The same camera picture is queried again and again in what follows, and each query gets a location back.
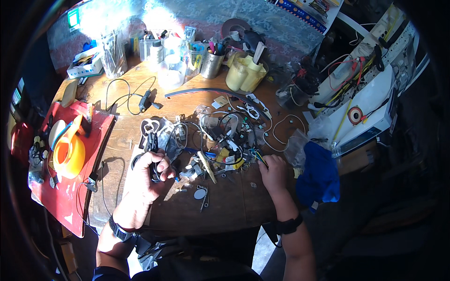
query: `wristwatch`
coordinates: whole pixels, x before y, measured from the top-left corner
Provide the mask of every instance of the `wristwatch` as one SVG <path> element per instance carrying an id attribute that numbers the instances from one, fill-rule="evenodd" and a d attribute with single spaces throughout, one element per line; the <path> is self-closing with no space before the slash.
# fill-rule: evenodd
<path id="1" fill-rule="evenodd" d="M 120 227 L 119 224 L 114 222 L 113 215 L 109 217 L 109 227 L 112 229 L 114 236 L 119 238 L 124 243 L 136 243 L 138 234 L 136 232 L 127 232 Z"/>
<path id="2" fill-rule="evenodd" d="M 297 227 L 303 222 L 303 217 L 298 213 L 296 219 L 290 219 L 285 222 L 277 221 L 275 224 L 278 235 L 293 233 L 297 230 Z"/>

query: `blue rag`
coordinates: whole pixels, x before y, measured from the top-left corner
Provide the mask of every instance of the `blue rag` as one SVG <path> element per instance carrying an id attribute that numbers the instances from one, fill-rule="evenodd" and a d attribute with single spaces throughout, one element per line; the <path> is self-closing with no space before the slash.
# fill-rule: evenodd
<path id="1" fill-rule="evenodd" d="M 331 151 L 314 142 L 304 147 L 306 161 L 303 174 L 297 179 L 295 189 L 300 202 L 315 213 L 317 203 L 339 201 L 339 173 Z"/>

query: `grey cable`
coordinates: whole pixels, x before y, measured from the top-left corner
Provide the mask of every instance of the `grey cable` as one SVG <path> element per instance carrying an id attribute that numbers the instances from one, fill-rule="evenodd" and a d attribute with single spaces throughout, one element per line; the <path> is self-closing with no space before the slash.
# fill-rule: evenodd
<path id="1" fill-rule="evenodd" d="M 61 272 L 61 274 L 64 277 L 65 281 L 69 281 L 67 279 L 66 273 L 64 272 L 63 267 L 61 266 L 61 263 L 59 262 L 58 256 L 56 255 L 56 251 L 55 251 L 55 246 L 53 245 L 53 236 L 52 236 L 52 232 L 50 231 L 50 227 L 49 227 L 49 218 L 47 217 L 47 209 L 44 207 L 44 218 L 45 218 L 45 226 L 47 227 L 47 231 L 49 233 L 50 236 L 50 246 L 52 247 L 52 251 L 53 251 L 53 255 L 55 257 L 56 260 L 56 264 L 58 265 L 59 268 L 59 272 Z"/>

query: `wooden table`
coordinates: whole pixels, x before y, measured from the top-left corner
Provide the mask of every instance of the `wooden table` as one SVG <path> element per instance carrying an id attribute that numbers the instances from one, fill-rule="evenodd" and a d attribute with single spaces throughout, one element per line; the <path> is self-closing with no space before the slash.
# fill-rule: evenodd
<path id="1" fill-rule="evenodd" d="M 130 67 L 128 72 L 120 78 L 129 82 L 132 93 L 136 92 L 143 95 L 153 83 L 154 79 L 149 78 L 157 74 L 150 72 L 144 62 L 138 63 L 134 60 L 129 60 L 129 65 L 133 64 L 135 66 Z M 227 74 L 225 69 L 228 68 L 224 67 L 218 77 L 213 80 L 204 79 L 201 75 L 198 75 L 176 90 L 203 87 L 229 89 L 225 83 Z M 104 74 L 90 77 L 83 87 L 78 88 L 77 93 L 89 93 L 87 102 L 95 103 L 96 109 L 101 108 L 105 110 L 106 89 L 110 81 Z M 61 100 L 68 83 L 70 81 L 65 80 L 61 84 L 54 101 Z M 168 120 L 174 122 L 175 116 L 181 114 L 185 114 L 188 118 L 199 104 L 211 107 L 213 99 L 219 97 L 214 92 L 199 92 L 166 99 L 164 95 L 174 90 L 161 88 L 157 79 L 151 88 L 157 90 L 155 102 L 163 105 L 160 110 L 152 106 L 145 113 L 134 116 L 127 110 L 126 98 L 121 99 L 112 110 L 116 115 L 117 121 L 111 131 L 102 156 L 102 160 L 106 163 L 103 171 L 104 198 L 110 212 L 114 210 L 114 207 L 122 198 L 133 146 L 139 143 L 141 137 L 141 121 L 152 116 L 165 116 Z M 269 108 L 274 124 L 282 120 L 287 114 L 295 114 L 303 120 L 307 127 L 307 122 L 302 114 L 302 111 L 308 110 L 306 105 L 290 112 L 282 109 L 275 101 L 277 88 L 276 85 L 263 81 L 254 92 L 258 99 Z M 125 94 L 128 94 L 128 87 L 125 82 L 115 81 L 112 83 L 108 91 L 108 106 L 118 97 Z M 139 97 L 134 96 L 130 98 L 130 109 L 132 112 L 139 111 L 139 101 Z M 227 107 L 222 107 L 220 110 L 227 111 Z M 300 128 L 303 131 L 300 121 L 296 118 L 287 118 L 285 122 L 277 127 L 276 135 L 280 140 L 287 142 L 288 137 L 292 135 L 296 128 Z M 274 139 L 271 131 L 269 133 L 269 137 L 266 138 L 267 141 L 274 148 L 282 150 L 284 145 Z M 194 147 L 192 142 L 199 146 L 200 136 L 193 129 L 190 129 L 188 147 Z M 263 152 L 264 154 L 275 153 L 284 158 L 282 152 L 275 152 L 267 145 L 264 146 Z M 181 167 L 184 167 L 189 163 L 190 155 L 183 152 L 179 158 L 182 160 Z M 262 184 L 257 164 L 252 164 L 247 172 L 234 172 L 232 176 L 236 184 L 232 184 L 230 180 L 220 177 L 218 177 L 217 184 L 213 184 L 211 180 L 201 183 L 201 179 L 197 179 L 196 182 L 191 183 L 192 187 L 188 188 L 188 192 L 175 192 L 175 189 L 181 188 L 183 184 L 169 181 L 166 185 L 167 194 L 160 196 L 152 206 L 150 223 L 147 228 L 153 229 L 157 235 L 197 235 L 259 226 L 262 223 L 276 219 L 275 208 Z M 250 186 L 251 182 L 256 183 L 257 188 L 252 188 Z M 208 208 L 204 208 L 202 213 L 199 210 L 201 202 L 194 199 L 194 191 L 198 183 L 209 188 L 210 205 Z M 89 200 L 88 221 L 92 226 L 103 227 L 109 219 L 109 215 L 102 200 L 101 181 L 98 182 L 98 188 L 99 190 L 96 193 L 92 193 Z M 288 169 L 288 188 L 292 194 L 295 194 L 295 179 L 293 178 L 292 168 Z"/>

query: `sleeve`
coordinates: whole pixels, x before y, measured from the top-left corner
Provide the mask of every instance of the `sleeve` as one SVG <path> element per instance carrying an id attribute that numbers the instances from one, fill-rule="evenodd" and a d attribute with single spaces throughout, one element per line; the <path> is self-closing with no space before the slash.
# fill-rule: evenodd
<path id="1" fill-rule="evenodd" d="M 130 277 L 117 268 L 100 266 L 94 269 L 92 281 L 129 281 Z"/>

